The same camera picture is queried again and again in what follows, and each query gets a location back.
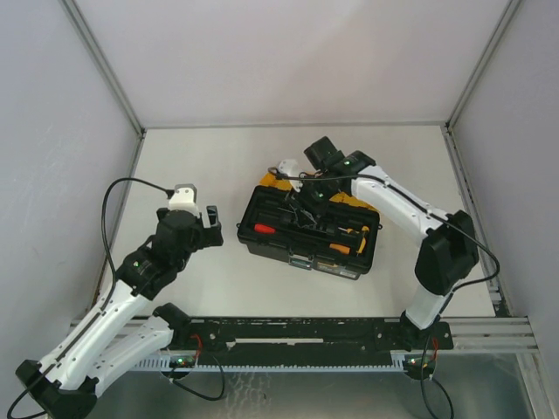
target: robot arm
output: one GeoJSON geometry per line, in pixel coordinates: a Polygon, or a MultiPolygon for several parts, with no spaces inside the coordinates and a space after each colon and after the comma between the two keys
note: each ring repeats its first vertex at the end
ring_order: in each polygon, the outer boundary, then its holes
{"type": "Polygon", "coordinates": [[[328,137],[305,150],[318,174],[301,177],[294,160],[278,166],[278,178],[289,179],[293,193],[289,199],[307,218],[315,222],[340,191],[368,203],[402,228],[419,247],[415,267],[420,286],[403,320],[416,329],[431,326],[445,308],[452,288],[478,263],[473,222],[464,211],[447,214],[414,196],[394,182],[376,162],[360,151],[345,156],[328,137]]]}
{"type": "Polygon", "coordinates": [[[124,258],[116,282],[70,335],[40,362],[24,361],[17,377],[53,419],[85,417],[105,389],[133,365],[169,345],[190,322],[169,304],[127,338],[103,352],[117,333],[159,291],[173,282],[190,255],[223,244],[216,207],[204,228],[193,185],[178,185],[168,208],[159,209],[156,233],[124,258]]]}

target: white floor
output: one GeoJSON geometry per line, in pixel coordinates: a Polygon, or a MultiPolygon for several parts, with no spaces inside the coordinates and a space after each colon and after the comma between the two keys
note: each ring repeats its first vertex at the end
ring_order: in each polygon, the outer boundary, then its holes
{"type": "MultiPolygon", "coordinates": [[[[397,182],[442,209],[462,201],[439,127],[262,127],[149,130],[135,176],[173,188],[194,183],[198,205],[216,204],[224,246],[194,254],[177,280],[142,314],[172,302],[203,316],[392,317],[411,302],[418,285],[418,248],[381,215],[373,268],[357,281],[304,271],[251,255],[237,240],[253,188],[266,169],[285,158],[309,168],[303,150],[323,135],[344,153],[376,159],[397,182]]],[[[163,193],[134,183],[114,244],[118,264],[153,234],[163,193]]],[[[469,279],[481,278],[477,266],[469,279]]],[[[104,278],[107,286],[110,277],[104,278]]],[[[485,284],[460,290],[446,316],[494,316],[485,284]]]]}

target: cable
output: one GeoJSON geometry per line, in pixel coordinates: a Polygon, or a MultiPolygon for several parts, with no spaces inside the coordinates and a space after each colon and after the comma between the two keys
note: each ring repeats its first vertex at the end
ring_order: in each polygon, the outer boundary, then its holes
{"type": "Polygon", "coordinates": [[[405,199],[406,201],[408,201],[411,205],[413,205],[414,207],[416,207],[418,210],[420,210],[421,212],[423,212],[424,214],[426,214],[427,216],[431,216],[434,219],[436,219],[437,221],[443,223],[444,225],[446,225],[447,227],[450,227],[454,230],[456,230],[458,233],[460,233],[462,236],[466,237],[468,240],[470,240],[471,242],[473,242],[476,246],[478,246],[478,248],[482,249],[495,263],[495,271],[491,274],[488,275],[484,278],[481,279],[475,279],[472,281],[467,281],[463,284],[457,285],[454,288],[452,288],[451,290],[451,296],[448,299],[448,302],[450,302],[450,299],[452,298],[452,295],[459,290],[460,288],[464,288],[465,286],[469,286],[469,285],[474,285],[474,284],[479,284],[482,282],[487,282],[490,281],[493,278],[496,278],[499,273],[500,273],[500,262],[499,259],[484,245],[482,244],[480,241],[476,240],[474,237],[470,236],[469,234],[467,234],[465,231],[459,229],[458,227],[456,227],[455,225],[449,223],[447,220],[445,220],[444,218],[441,218],[440,216],[437,216],[435,214],[433,214],[432,212],[430,212],[427,208],[425,208],[423,205],[421,205],[420,203],[418,203],[415,199],[413,199],[412,197],[408,196],[405,192],[403,192],[402,190],[396,188],[394,185],[391,185],[389,183],[386,183],[384,179],[381,179],[380,177],[374,176],[374,175],[366,175],[366,174],[355,174],[355,175],[340,175],[340,176],[334,176],[334,177],[311,177],[311,176],[302,176],[304,174],[301,174],[299,177],[295,177],[295,176],[287,176],[287,175],[283,175],[281,174],[277,168],[268,168],[268,173],[274,175],[276,177],[276,179],[279,180],[286,180],[286,181],[300,181],[300,182],[316,182],[316,181],[341,181],[341,180],[346,180],[346,179],[357,179],[357,178],[364,178],[364,179],[371,179],[373,181],[379,182],[381,183],[385,188],[388,188],[390,190],[393,190],[394,192],[396,192],[397,194],[399,194],[403,199],[405,199]]]}
{"type": "Polygon", "coordinates": [[[116,282],[117,282],[116,268],[114,267],[113,258],[111,256],[111,250],[108,246],[108,240],[107,240],[107,224],[106,224],[106,221],[105,221],[106,214],[107,214],[107,202],[108,202],[108,197],[110,196],[111,191],[113,190],[113,188],[121,182],[143,183],[144,185],[148,185],[151,188],[159,189],[159,190],[165,192],[167,194],[168,199],[170,199],[173,196],[173,194],[175,193],[175,191],[173,189],[165,189],[162,186],[155,185],[154,183],[147,182],[147,181],[144,181],[142,179],[135,178],[135,177],[122,177],[120,179],[117,179],[113,183],[111,183],[109,185],[109,187],[107,188],[107,192],[105,192],[105,196],[103,197],[103,205],[102,205],[102,208],[101,208],[101,237],[103,239],[103,248],[105,249],[105,254],[107,255],[108,265],[111,269],[111,273],[113,274],[113,282],[111,284],[111,290],[109,291],[109,294],[107,295],[107,299],[105,300],[105,302],[103,303],[103,305],[100,308],[100,310],[102,312],[104,312],[105,309],[107,308],[107,306],[109,304],[109,301],[110,301],[111,297],[113,296],[114,288],[116,287],[116,282]]]}
{"type": "MultiPolygon", "coordinates": [[[[423,354],[421,355],[421,372],[420,372],[420,378],[421,378],[421,396],[423,397],[423,402],[425,404],[425,407],[427,408],[427,410],[429,410],[429,414],[431,415],[431,417],[433,419],[439,419],[438,416],[435,414],[435,412],[433,412],[431,405],[429,404],[429,401],[427,400],[427,394],[425,393],[425,383],[424,383],[424,365],[425,365],[425,357],[427,356],[427,348],[429,347],[429,342],[431,342],[431,335],[429,334],[429,336],[427,337],[427,340],[425,341],[425,346],[423,349],[423,354]]],[[[431,381],[433,381],[435,383],[435,385],[437,385],[443,392],[443,394],[446,397],[446,400],[448,401],[448,406],[451,409],[451,417],[450,419],[454,419],[454,406],[452,405],[452,400],[451,397],[448,395],[448,393],[446,392],[445,388],[443,387],[443,385],[438,382],[437,380],[435,380],[434,378],[432,378],[431,376],[431,381]]]]}
{"type": "Polygon", "coordinates": [[[219,367],[219,372],[221,373],[221,392],[219,393],[219,395],[217,397],[210,396],[210,395],[203,395],[202,393],[198,393],[196,390],[193,390],[192,388],[186,387],[185,385],[180,383],[178,380],[173,380],[172,383],[175,384],[177,387],[183,389],[184,391],[188,391],[192,395],[196,395],[196,396],[200,397],[201,399],[207,400],[209,402],[216,402],[217,400],[221,400],[221,399],[224,398],[225,371],[224,371],[224,368],[221,366],[221,364],[219,363],[219,361],[217,360],[217,358],[215,356],[213,356],[212,354],[209,354],[209,356],[211,356],[211,358],[213,358],[213,360],[217,363],[217,366],[219,367]]]}
{"type": "MultiPolygon", "coordinates": [[[[112,284],[111,284],[111,289],[110,289],[110,291],[107,295],[107,299],[105,300],[103,305],[100,307],[100,311],[98,313],[96,313],[91,318],[91,320],[89,320],[89,323],[87,323],[86,326],[83,329],[81,329],[81,331],[68,344],[68,346],[66,348],[64,348],[64,350],[60,353],[60,355],[56,357],[56,359],[55,359],[56,362],[60,362],[66,356],[66,354],[70,351],[70,349],[72,349],[73,346],[84,336],[84,334],[86,334],[86,332],[91,328],[93,323],[95,323],[95,321],[101,316],[101,313],[105,311],[105,309],[107,308],[107,306],[108,306],[108,304],[111,300],[111,297],[113,297],[114,289],[116,287],[117,277],[116,277],[116,269],[114,268],[113,258],[111,257],[111,251],[108,247],[106,215],[107,215],[108,197],[110,196],[111,191],[113,190],[113,188],[121,182],[143,183],[144,185],[148,185],[151,188],[159,189],[159,190],[165,192],[167,194],[168,199],[170,199],[175,194],[175,191],[173,189],[165,189],[161,186],[155,185],[154,183],[147,182],[147,181],[144,181],[142,179],[137,179],[135,177],[122,177],[120,179],[115,180],[113,183],[111,183],[109,185],[109,187],[107,188],[107,191],[105,192],[105,196],[103,197],[103,204],[102,204],[102,207],[101,207],[101,238],[103,240],[103,248],[105,249],[105,254],[107,256],[107,261],[108,261],[108,264],[111,268],[111,272],[113,274],[113,281],[112,281],[112,284]]],[[[56,364],[50,365],[28,388],[26,388],[24,390],[24,392],[21,395],[19,395],[17,397],[17,399],[11,404],[10,409],[8,410],[8,414],[7,414],[8,419],[34,419],[36,417],[40,417],[40,416],[45,415],[46,412],[41,412],[41,413],[37,413],[36,415],[31,415],[31,416],[22,417],[22,418],[15,418],[11,414],[13,413],[16,406],[22,401],[22,399],[28,393],[30,393],[31,390],[34,389],[35,386],[43,378],[45,378],[52,371],[52,369],[55,366],[56,366],[56,364]]]]}
{"type": "Polygon", "coordinates": [[[11,404],[10,408],[8,409],[8,413],[6,414],[8,419],[35,419],[36,417],[40,417],[40,416],[44,416],[46,415],[46,412],[40,412],[40,413],[36,413],[35,415],[31,415],[31,416],[25,416],[25,417],[15,417],[12,414],[14,413],[14,409],[16,408],[16,406],[22,401],[22,399],[24,397],[27,396],[28,393],[30,393],[35,386],[37,386],[37,384],[43,380],[47,374],[49,374],[52,369],[56,366],[56,364],[52,364],[50,365],[34,382],[31,383],[31,385],[26,388],[21,395],[19,395],[17,397],[16,400],[14,400],[14,402],[11,404]]]}
{"type": "Polygon", "coordinates": [[[194,361],[196,361],[200,356],[200,354],[202,353],[202,349],[204,348],[204,345],[202,345],[202,339],[200,338],[200,335],[195,333],[190,337],[198,341],[198,348],[196,349],[196,353],[194,354],[194,361]]]}
{"type": "Polygon", "coordinates": [[[433,349],[434,349],[434,353],[433,356],[431,357],[432,360],[436,361],[438,358],[438,339],[437,338],[433,338],[433,349]]]}

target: red wire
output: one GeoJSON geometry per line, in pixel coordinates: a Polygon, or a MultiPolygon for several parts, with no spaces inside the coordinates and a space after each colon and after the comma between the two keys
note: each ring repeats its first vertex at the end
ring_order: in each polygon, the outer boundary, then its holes
{"type": "Polygon", "coordinates": [[[200,339],[200,336],[198,336],[197,334],[193,334],[190,337],[194,338],[198,341],[198,349],[196,350],[196,353],[194,354],[194,360],[197,360],[198,356],[200,356],[200,354],[202,353],[202,348],[204,347],[202,345],[202,339],[200,339]]]}
{"type": "Polygon", "coordinates": [[[437,360],[438,357],[438,339],[437,338],[433,338],[433,349],[435,350],[435,352],[433,353],[433,356],[431,357],[432,360],[437,360]]]}

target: black toolbox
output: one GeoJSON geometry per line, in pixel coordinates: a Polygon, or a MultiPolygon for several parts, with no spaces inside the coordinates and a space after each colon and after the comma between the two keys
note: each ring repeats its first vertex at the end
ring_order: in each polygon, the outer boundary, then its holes
{"type": "Polygon", "coordinates": [[[376,211],[346,203],[330,203],[319,222],[319,226],[327,227],[311,230],[286,222],[292,213],[286,204],[286,194],[287,191],[273,187],[254,189],[237,232],[239,242],[246,244],[250,253],[349,279],[358,279],[362,273],[369,272],[380,222],[376,211]],[[255,230],[257,224],[260,232],[255,230]],[[342,229],[352,234],[366,231],[362,233],[365,242],[359,240],[364,247],[350,247],[349,254],[331,248],[332,243],[348,239],[342,229]]]}

